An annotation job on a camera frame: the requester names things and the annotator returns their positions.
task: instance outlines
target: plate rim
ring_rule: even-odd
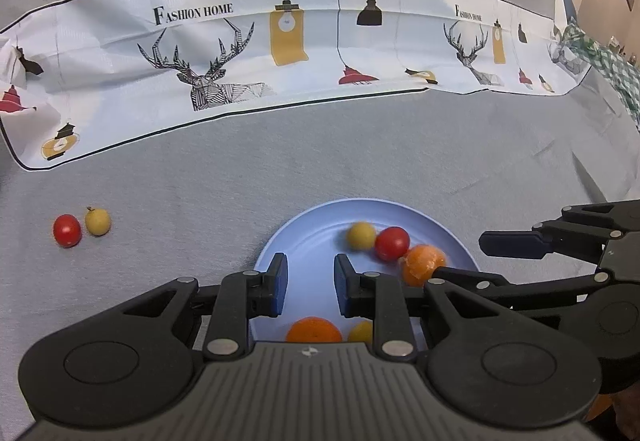
[[[297,219],[303,217],[303,215],[308,214],[309,212],[313,212],[314,210],[317,210],[318,208],[322,208],[323,206],[328,206],[329,204],[336,204],[338,202],[345,202],[345,201],[373,201],[373,202],[384,202],[386,204],[392,204],[394,206],[400,206],[401,208],[404,208],[405,210],[409,210],[411,212],[415,212],[416,214],[420,215],[421,217],[426,218],[428,221],[431,221],[432,223],[434,223],[435,225],[437,225],[438,227],[442,228],[444,231],[446,231],[450,237],[456,241],[458,243],[458,245],[465,251],[465,253],[468,255],[468,257],[471,259],[471,262],[474,264],[474,267],[476,268],[477,271],[480,271],[480,267],[478,265],[478,262],[476,262],[476,259],[474,258],[474,256],[469,252],[469,250],[466,248],[466,246],[462,243],[462,241],[460,241],[460,239],[454,234],[452,233],[451,230],[449,230],[449,228],[444,227],[443,225],[441,225],[437,220],[435,220],[433,217],[430,217],[429,215],[421,212],[420,210],[416,210],[415,208],[412,208],[406,204],[402,204],[401,202],[396,202],[396,201],[388,201],[387,199],[378,199],[378,198],[371,198],[371,197],[345,197],[342,199],[334,199],[333,201],[326,201],[326,202],[321,202],[320,204],[316,204],[316,206],[312,206],[311,208],[307,208],[306,210],[300,212],[298,215],[294,215],[293,217],[291,217],[286,223],[284,223],[283,225],[281,225],[281,227],[279,227],[275,233],[273,233],[273,235],[271,235],[271,238],[267,241],[267,243],[262,247],[262,250],[260,251],[260,255],[258,255],[258,258],[255,261],[255,265],[254,265],[254,269],[256,271],[260,271],[258,269],[258,265],[260,264],[260,262],[262,261],[262,258],[264,257],[265,252],[269,249],[269,247],[271,246],[271,244],[275,241],[276,237],[280,234],[280,232],[282,230],[284,230],[286,227],[288,227],[291,223],[293,223],[293,221],[296,221]]]

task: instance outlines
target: deer antlers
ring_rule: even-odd
[[[191,71],[189,63],[180,59],[180,56],[178,55],[178,46],[175,47],[173,63],[169,62],[169,58],[167,56],[161,55],[159,49],[160,40],[162,40],[166,29],[164,29],[160,33],[158,40],[156,40],[156,43],[154,43],[154,45],[151,47],[151,54],[153,55],[153,58],[146,54],[145,50],[142,49],[142,46],[140,44],[138,44],[138,49],[140,49],[140,52],[146,58],[146,61],[153,65],[156,69],[175,69],[175,71],[183,74],[185,79],[206,78],[210,81],[219,80],[226,73],[226,70],[222,69],[222,66],[232,58],[238,56],[242,51],[244,51],[244,48],[249,43],[251,36],[254,34],[255,25],[255,23],[251,24],[251,29],[249,29],[248,35],[244,40],[242,40],[242,31],[234,26],[226,18],[225,22],[231,26],[231,29],[234,30],[234,42],[231,44],[229,53],[227,54],[225,45],[222,43],[221,39],[218,39],[218,43],[220,44],[220,56],[217,57],[213,62],[209,61],[209,71],[207,71],[203,76],[195,74],[193,71]]]
[[[460,20],[456,20],[453,23],[453,25],[449,28],[449,31],[447,31],[446,24],[442,24],[442,29],[444,30],[444,35],[447,38],[447,42],[449,42],[449,44],[456,51],[458,51],[458,54],[457,54],[458,59],[461,62],[463,62],[463,60],[466,60],[470,65],[471,62],[473,62],[476,59],[476,55],[478,54],[478,51],[483,49],[484,46],[486,45],[487,40],[489,39],[489,33],[484,34],[484,31],[482,30],[482,26],[480,26],[480,35],[481,35],[480,41],[478,42],[478,36],[476,36],[476,45],[472,47],[471,52],[468,55],[465,55],[465,49],[460,43],[460,39],[462,38],[462,33],[458,35],[457,40],[453,37],[453,28],[458,24],[458,22],[460,22]]]

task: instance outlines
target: yellow fruit with stem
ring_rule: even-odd
[[[103,208],[92,208],[87,206],[87,212],[84,216],[84,225],[86,231],[100,237],[111,229],[111,217],[109,212]]]

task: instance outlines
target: ribbed gray surface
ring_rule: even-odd
[[[24,441],[595,440],[579,423],[517,433],[448,410],[409,365],[381,361],[364,344],[258,343],[243,360],[209,365],[175,408],[113,431],[39,423]]]

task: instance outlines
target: red tomato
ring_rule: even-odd
[[[62,247],[75,246],[82,238],[80,223],[73,215],[60,215],[53,223],[53,238]]]
[[[397,261],[409,250],[409,234],[399,227],[386,228],[376,237],[376,255],[385,262]]]

